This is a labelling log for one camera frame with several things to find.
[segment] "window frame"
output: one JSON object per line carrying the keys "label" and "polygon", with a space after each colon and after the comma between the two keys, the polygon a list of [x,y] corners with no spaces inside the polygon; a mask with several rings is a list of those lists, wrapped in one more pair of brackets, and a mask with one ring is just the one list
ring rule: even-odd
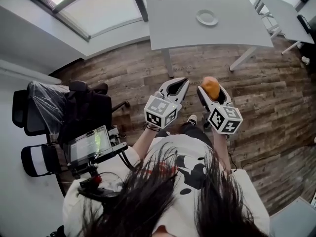
{"label": "window frame", "polygon": [[[85,41],[89,42],[91,39],[91,35],[89,35],[87,32],[85,32],[83,29],[75,25],[73,22],[71,22],[68,18],[62,15],[62,13],[59,13],[62,9],[67,7],[68,5],[72,4],[76,0],[63,0],[56,6],[51,5],[48,0],[31,0],[36,5],[38,5],[40,8],[42,8],[45,12],[56,18],[58,21],[63,23],[65,26],[67,26],[69,29],[71,29],[73,32],[75,32],[77,35],[79,35],[81,38],[83,38]],[[143,0],[135,0],[138,9],[142,15],[142,18],[145,22],[148,21],[148,14],[147,10],[144,4]]]}

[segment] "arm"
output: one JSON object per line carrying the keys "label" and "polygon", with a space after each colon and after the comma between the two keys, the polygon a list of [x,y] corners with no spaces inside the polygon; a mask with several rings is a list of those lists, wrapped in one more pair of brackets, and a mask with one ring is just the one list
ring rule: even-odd
{"label": "arm", "polygon": [[146,157],[148,149],[149,149],[154,137],[156,136],[156,134],[157,134],[156,131],[152,131],[152,130],[146,128],[145,131],[142,133],[142,135],[139,137],[139,139],[134,144],[133,149],[138,154],[140,160],[143,160]]}
{"label": "arm", "polygon": [[231,172],[231,163],[229,161],[229,155],[227,150],[227,143],[226,143],[226,135],[225,134],[218,134],[216,130],[212,127],[213,132],[213,147],[217,154],[218,160],[221,165],[225,168],[225,170],[230,173]]}

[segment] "white t-shirt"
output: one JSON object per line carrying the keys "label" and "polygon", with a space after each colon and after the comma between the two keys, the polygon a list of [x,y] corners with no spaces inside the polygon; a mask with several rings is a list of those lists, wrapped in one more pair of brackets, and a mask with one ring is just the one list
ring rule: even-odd
{"label": "white t-shirt", "polygon": [[[165,226],[167,232],[173,236],[198,237],[195,226],[195,205],[197,204],[198,193],[201,187],[199,187],[200,182],[197,182],[196,180],[198,179],[198,175],[204,174],[204,157],[205,154],[209,152],[209,148],[202,141],[184,134],[155,138],[145,161],[167,142],[171,142],[168,143],[168,145],[176,147],[178,150],[176,164],[179,173],[174,188],[175,201],[160,218],[153,232],[155,232],[159,226]],[[139,161],[137,153],[131,147],[129,147],[125,153],[132,165]],[[116,156],[99,164],[98,172],[113,172],[121,180],[124,180],[129,173],[129,169],[124,165],[119,156]],[[242,189],[244,204],[250,209],[254,218],[254,223],[261,231],[269,234],[270,218],[268,212],[260,200],[246,171],[238,169],[236,172],[232,173],[232,175]],[[100,186],[110,190],[119,191],[117,178],[115,181],[111,182],[110,176],[110,174],[109,176],[103,176],[103,180],[109,181],[101,183]],[[63,221],[65,235],[68,237],[76,236],[82,228],[82,214],[85,197],[78,195],[77,189],[80,186],[79,182],[88,177],[90,177],[89,174],[85,174],[81,176],[81,179],[75,180],[65,196]],[[92,206],[99,214],[102,213],[103,207],[101,203],[93,200]]]}

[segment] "black pants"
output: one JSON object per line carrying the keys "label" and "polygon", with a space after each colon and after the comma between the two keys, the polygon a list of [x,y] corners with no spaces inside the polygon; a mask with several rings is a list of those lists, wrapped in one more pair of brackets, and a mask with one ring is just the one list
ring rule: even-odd
{"label": "black pants", "polygon": [[[192,138],[196,138],[196,139],[204,142],[205,144],[209,145],[211,148],[213,148],[213,145],[212,145],[211,141],[209,140],[209,138],[206,136],[206,134],[204,132],[202,132],[201,129],[192,125],[189,122],[184,123],[180,127],[180,134],[186,134]],[[166,131],[161,130],[157,133],[156,138],[167,137],[167,136],[168,136],[168,134],[166,133]]]}

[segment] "white plate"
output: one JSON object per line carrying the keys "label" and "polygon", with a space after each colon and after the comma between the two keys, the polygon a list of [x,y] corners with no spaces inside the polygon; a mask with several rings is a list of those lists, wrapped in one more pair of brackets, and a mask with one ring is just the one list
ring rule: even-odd
{"label": "white plate", "polygon": [[214,13],[205,9],[197,12],[197,20],[207,26],[215,26],[218,23]]}

